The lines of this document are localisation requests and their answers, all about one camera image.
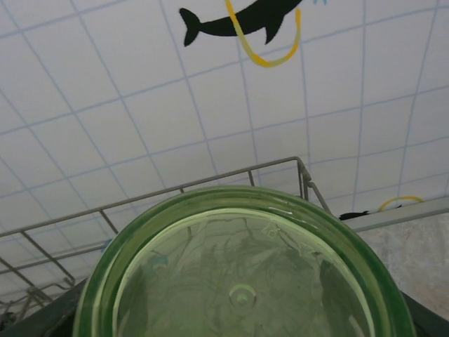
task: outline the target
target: metal wire rack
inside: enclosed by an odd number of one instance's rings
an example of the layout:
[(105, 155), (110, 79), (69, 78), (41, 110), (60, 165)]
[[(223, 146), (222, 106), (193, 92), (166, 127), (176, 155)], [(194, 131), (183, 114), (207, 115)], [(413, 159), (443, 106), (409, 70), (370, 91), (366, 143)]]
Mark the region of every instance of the metal wire rack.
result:
[[(88, 215), (97, 215), (100, 214), (101, 217), (105, 220), (106, 224), (111, 228), (114, 235), (117, 235), (119, 231), (117, 230), (115, 224), (110, 220), (108, 215), (105, 213), (108, 209), (113, 209), (118, 206), (123, 206), (127, 204), (131, 204), (135, 201), (141, 201), (144, 199), (148, 199), (151, 197), (156, 197), (159, 195), (163, 195), (169, 192), (181, 192), (184, 193), (185, 189), (188, 187), (196, 187), (205, 183), (214, 182), (223, 178), (228, 178), (232, 176), (241, 175), (242, 173), (245, 173), (248, 175), (249, 182), (251, 186), (255, 186), (255, 179), (254, 179), (254, 172), (259, 172), (260, 169), (266, 169), (272, 166), (278, 166), (280, 164), (284, 163), (294, 163), (295, 169), (297, 169), (297, 184), (298, 184), (298, 194), (297, 196), (299, 198), (305, 199), (309, 201), (310, 192), (312, 191), (323, 209), (325, 209), (327, 212), (330, 213), (330, 209), (328, 208), (328, 205), (326, 204), (323, 196), (319, 192), (319, 189), (317, 188), (316, 184), (312, 181), (311, 176), (306, 169), (306, 166), (302, 162), (302, 160), (299, 157), (289, 157), (285, 159), (280, 159), (276, 161), (271, 161), (265, 164), (259, 164), (254, 166), (245, 167), (239, 170), (231, 171), (229, 173), (223, 173), (220, 175), (212, 176), (205, 179), (196, 180), (190, 183), (178, 185), (175, 187), (166, 188), (164, 190), (160, 190), (157, 192), (152, 192), (148, 194), (141, 195), (139, 197), (134, 197), (130, 199), (126, 199), (123, 201), (115, 202), (113, 204), (104, 205), (101, 207), (97, 207), (95, 209), (91, 209), (88, 211), (82, 211), (79, 213), (72, 214), (70, 216), (64, 216), (61, 218), (57, 218), (54, 220), (44, 221), (42, 223), (37, 223), (35, 225), (30, 225), (27, 227), (22, 227), (20, 229), (11, 230), (9, 232), (1, 233), (0, 238), (4, 237), (12, 237), (13, 235), (21, 235), (23, 238), (25, 238), (34, 248), (36, 248), (38, 251), (42, 253), (42, 255), (45, 257), (44, 259), (38, 259), (36, 261), (33, 261), (32, 263), (27, 263), (23, 265), (17, 265), (14, 266), (8, 261), (4, 260), (2, 257), (0, 257), (0, 264), (4, 265), (6, 267), (5, 270), (0, 270), (0, 275), (7, 274), (7, 273), (13, 273), (17, 277), (19, 277), (24, 283), (26, 283), (29, 288), (26, 290), (26, 295), (17, 298), (15, 300), (10, 301), (4, 301), (0, 299), (0, 308), (3, 310), (3, 315), (6, 315), (7, 312), (11, 311), (11, 308), (14, 306), (15, 308), (18, 307), (16, 315), (16, 322), (19, 322), (24, 317), (26, 317), (27, 313), (32, 309), (36, 307), (43, 308), (45, 305), (51, 303), (55, 298), (52, 296), (49, 296), (45, 290), (49, 289), (51, 287), (56, 287), (60, 289), (62, 292), (58, 294), (58, 296), (62, 295), (65, 291), (70, 290), (73, 288), (76, 284), (76, 280), (74, 275), (72, 275), (69, 271), (67, 271), (66, 268), (62, 266), (62, 264), (59, 262), (62, 259), (70, 258), (73, 256), (80, 256), (82, 254), (90, 253), (92, 251), (101, 251), (106, 247), (105, 244), (97, 245), (94, 247), (90, 247), (88, 249), (81, 249), (77, 251), (73, 251), (70, 253), (65, 254), (50, 254), (47, 252), (41, 245), (39, 245), (32, 236), (28, 233), (31, 230), (51, 226), (57, 223), (61, 223), (67, 220), (72, 220), (76, 218), (80, 218), (82, 216), (88, 216)], [(64, 281), (63, 283), (53, 282), (50, 284), (47, 284), (45, 286), (37, 286), (32, 281), (29, 280), (24, 274), (21, 272), (22, 270), (26, 270), (27, 268), (35, 267), (37, 265), (43, 265), (46, 263), (52, 263), (54, 266), (56, 266), (64, 275)]]

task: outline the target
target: green glass bowl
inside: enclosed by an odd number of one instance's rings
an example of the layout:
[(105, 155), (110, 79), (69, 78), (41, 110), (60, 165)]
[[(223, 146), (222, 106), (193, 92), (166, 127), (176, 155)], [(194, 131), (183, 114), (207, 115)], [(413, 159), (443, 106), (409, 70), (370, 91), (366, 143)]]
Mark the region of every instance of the green glass bowl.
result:
[(179, 194), (108, 246), (74, 337), (415, 336), (401, 292), (345, 224), (261, 187)]

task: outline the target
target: white tiled ceiling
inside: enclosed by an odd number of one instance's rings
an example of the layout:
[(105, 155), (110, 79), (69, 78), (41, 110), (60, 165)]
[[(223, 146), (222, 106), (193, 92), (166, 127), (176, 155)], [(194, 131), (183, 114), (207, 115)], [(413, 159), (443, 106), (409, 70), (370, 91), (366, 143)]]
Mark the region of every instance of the white tiled ceiling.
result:
[[(337, 215), (449, 193), (449, 1), (304, 0), (301, 48), (269, 69), (235, 37), (184, 47), (179, 9), (205, 22), (227, 16), (223, 2), (0, 0), (0, 232), (291, 156)], [(294, 17), (267, 45), (250, 34), (254, 50), (284, 56)], [(291, 165), (254, 179), (297, 193)], [(121, 230), (166, 197), (106, 213)], [(52, 253), (113, 237), (98, 214), (30, 234)], [(17, 234), (0, 256), (42, 254)], [(61, 263), (81, 278), (99, 256)], [(26, 275), (64, 277), (49, 264)], [(0, 300), (24, 289), (0, 275)]]

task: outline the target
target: yellow hoop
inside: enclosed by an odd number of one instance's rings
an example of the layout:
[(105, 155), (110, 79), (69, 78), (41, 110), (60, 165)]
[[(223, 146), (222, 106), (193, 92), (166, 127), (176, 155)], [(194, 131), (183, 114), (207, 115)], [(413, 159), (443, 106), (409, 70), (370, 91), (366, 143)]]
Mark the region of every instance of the yellow hoop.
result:
[(239, 20), (236, 17), (236, 14), (234, 12), (234, 8), (232, 6), (231, 0), (225, 0), (227, 11), (229, 13), (229, 17), (231, 18), (232, 24), (234, 25), (234, 29), (236, 30), (237, 36), (239, 37), (239, 40), (241, 42), (241, 45), (243, 46), (243, 49), (245, 49), (246, 54), (248, 57), (256, 64), (260, 65), (261, 67), (275, 67), (277, 65), (281, 65), (284, 62), (290, 60), (295, 53), (297, 52), (298, 48), (300, 47), (300, 39), (301, 39), (301, 10), (297, 9), (296, 14), (296, 36), (295, 41), (293, 43), (293, 46), (288, 52), (286, 56), (283, 58), (278, 58), (277, 60), (273, 61), (266, 61), (263, 58), (261, 58), (259, 55), (254, 53), (252, 48), (250, 47), (248, 41), (246, 40), (245, 34), (243, 33), (243, 30), (241, 29)]
[(384, 210), (385, 207), (387, 207), (390, 203), (394, 202), (394, 201), (398, 201), (398, 200), (413, 200), (413, 201), (417, 201), (417, 202), (424, 202), (423, 199), (418, 198), (418, 197), (414, 197), (412, 195), (409, 195), (407, 197), (398, 197), (398, 198), (393, 198), (389, 201), (384, 202), (381, 207), (379, 207), (378, 212), (382, 212)]

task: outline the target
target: dolphin tail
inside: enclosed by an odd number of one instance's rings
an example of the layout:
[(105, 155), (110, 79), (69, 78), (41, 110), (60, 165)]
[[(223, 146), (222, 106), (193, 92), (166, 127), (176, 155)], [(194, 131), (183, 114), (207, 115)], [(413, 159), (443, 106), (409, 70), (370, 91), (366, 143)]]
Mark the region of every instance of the dolphin tail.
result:
[(187, 33), (185, 34), (184, 46), (190, 45), (198, 36), (201, 29), (201, 22), (198, 17), (191, 11), (185, 8), (180, 9), (180, 14), (187, 26)]

